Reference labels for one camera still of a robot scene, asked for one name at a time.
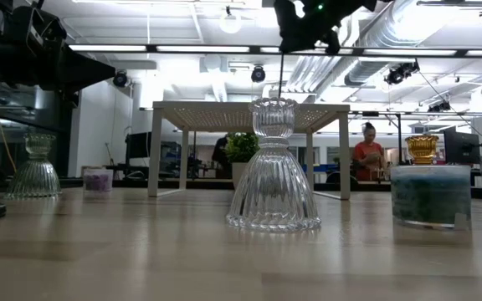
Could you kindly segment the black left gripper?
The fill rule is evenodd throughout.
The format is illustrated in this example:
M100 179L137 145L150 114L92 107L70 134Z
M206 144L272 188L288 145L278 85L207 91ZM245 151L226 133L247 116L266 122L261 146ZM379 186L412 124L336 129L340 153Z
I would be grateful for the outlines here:
M18 47L13 82L74 93L115 76L115 68L64 46L59 18L40 6L13 10L13 42Z

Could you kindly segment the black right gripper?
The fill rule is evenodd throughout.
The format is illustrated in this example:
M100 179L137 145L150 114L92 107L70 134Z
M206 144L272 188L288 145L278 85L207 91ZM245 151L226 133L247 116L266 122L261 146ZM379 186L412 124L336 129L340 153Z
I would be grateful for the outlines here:
M280 52L290 54L308 49L305 41L287 38L320 38L326 44L325 52L338 54L341 44L333 27L359 8L373 12L377 0L274 0L274 11L283 39Z

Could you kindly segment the black tall candlestick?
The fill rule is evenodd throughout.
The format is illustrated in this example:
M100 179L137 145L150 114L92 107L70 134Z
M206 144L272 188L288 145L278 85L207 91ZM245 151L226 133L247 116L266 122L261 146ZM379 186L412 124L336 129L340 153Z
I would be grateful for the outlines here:
M279 66L279 83L278 83L278 98L282 98L282 87L284 78L284 68L285 68L285 54L280 53L280 66Z

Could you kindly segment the clear ribbed glass candle holder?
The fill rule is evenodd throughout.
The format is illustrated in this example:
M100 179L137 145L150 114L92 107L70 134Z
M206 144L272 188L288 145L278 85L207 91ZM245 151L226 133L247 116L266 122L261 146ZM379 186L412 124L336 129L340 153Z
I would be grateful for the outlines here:
M24 136L28 159L18 168L8 185L7 199L58 197L62 190L49 152L54 135L27 133Z
M321 220L305 172L290 152L298 103L263 98L249 106L259 149L246 165L226 215L229 225L255 231L296 232Z

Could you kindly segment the amber glass candle holder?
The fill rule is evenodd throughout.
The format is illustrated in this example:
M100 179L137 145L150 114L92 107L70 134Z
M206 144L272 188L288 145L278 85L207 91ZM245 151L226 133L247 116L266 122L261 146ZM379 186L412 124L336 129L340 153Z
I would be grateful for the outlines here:
M413 158L414 165L432 165L436 153L438 137L435 135L416 135L405 139L408 153Z

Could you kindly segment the purple candle glass jar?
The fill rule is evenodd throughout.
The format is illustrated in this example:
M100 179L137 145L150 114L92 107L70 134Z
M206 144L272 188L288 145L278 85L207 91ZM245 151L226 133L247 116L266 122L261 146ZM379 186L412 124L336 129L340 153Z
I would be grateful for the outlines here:
M87 168L83 170L85 191L110 192L112 190L112 182L112 170L100 168Z

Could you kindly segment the blue candle glass jar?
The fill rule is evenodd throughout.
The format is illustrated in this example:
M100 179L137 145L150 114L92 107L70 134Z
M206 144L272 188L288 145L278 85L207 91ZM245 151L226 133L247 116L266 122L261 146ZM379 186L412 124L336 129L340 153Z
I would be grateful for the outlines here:
M395 166L391 169L392 216L417 227L469 231L470 167Z

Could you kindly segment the round pendant lamp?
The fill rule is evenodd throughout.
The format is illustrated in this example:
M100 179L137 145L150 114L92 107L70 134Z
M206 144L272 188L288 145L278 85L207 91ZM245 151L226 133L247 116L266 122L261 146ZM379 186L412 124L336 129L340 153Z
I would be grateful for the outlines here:
M225 33L237 33L242 27L242 18L230 6L226 6L219 20L219 27Z

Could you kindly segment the black computer monitor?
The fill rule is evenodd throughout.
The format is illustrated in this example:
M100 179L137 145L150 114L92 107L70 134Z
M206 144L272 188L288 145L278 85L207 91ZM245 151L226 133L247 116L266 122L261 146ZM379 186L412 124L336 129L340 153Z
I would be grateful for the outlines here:
M150 155L151 133L143 132L126 136L126 159L147 158Z
M455 130L444 131L445 162L472 165L480 163L479 136Z

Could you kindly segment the long led light bar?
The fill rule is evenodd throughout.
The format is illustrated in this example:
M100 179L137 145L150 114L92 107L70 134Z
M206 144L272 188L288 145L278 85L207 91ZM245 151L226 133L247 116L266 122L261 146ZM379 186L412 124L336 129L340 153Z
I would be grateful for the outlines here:
M275 46L226 45L160 45L160 44L74 44L70 48L79 53L110 54L253 54L281 55ZM337 57L373 58L432 58L432 59L482 59L482 48L353 48L342 47Z

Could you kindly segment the white perforated shelf riser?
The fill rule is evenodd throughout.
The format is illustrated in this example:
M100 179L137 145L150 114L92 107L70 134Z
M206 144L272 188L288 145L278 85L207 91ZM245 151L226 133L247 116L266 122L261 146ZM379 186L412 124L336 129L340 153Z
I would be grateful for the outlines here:
M152 112L151 143L147 192L149 197L166 196L159 192L162 121L167 120L182 131L182 164L178 192L187 187L188 141L191 132L251 132L252 114L244 102L158 101ZM313 134L334 121L339 122L340 194L325 194L329 198L346 201L351 196L348 105L298 104L295 113L296 134L305 135L309 188L315 189Z

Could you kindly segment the person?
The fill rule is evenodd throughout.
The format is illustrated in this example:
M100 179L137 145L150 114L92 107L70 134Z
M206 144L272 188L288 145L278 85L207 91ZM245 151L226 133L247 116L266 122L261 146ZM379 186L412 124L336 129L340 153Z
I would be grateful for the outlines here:
M386 165L383 148L375 141L376 129L372 123L363 126L364 140L354 147L352 161L358 181L377 181L378 172Z
M218 164L217 178L231 179L232 165L228 160L225 148L228 144L228 136L219 138L214 146L212 160Z

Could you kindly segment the green potted plant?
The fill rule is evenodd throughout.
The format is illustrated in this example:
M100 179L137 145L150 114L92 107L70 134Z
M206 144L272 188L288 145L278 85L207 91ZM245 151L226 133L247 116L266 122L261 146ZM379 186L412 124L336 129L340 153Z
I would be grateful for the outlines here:
M237 188L244 169L254 154L259 150L259 138L255 133L227 134L225 152L232 165L233 186Z

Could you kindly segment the silver ventilation duct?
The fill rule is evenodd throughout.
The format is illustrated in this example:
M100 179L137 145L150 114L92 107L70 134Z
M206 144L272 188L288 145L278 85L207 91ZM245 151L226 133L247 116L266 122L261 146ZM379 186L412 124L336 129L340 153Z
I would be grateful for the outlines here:
M415 47L430 35L424 31L417 33L417 25L410 29L406 28L407 24L412 23L420 15L417 1L377 0L373 12L359 8L350 16L343 18L340 27L333 27L332 30L338 33L341 48ZM305 41L308 49L298 51L305 52L314 50L317 43L323 43L324 35L320 38L287 39ZM309 54L300 58L298 66L286 84L287 90L321 94L333 84L360 87L390 62L389 58L376 61L361 57L330 56L325 50L326 48L319 59L314 59Z

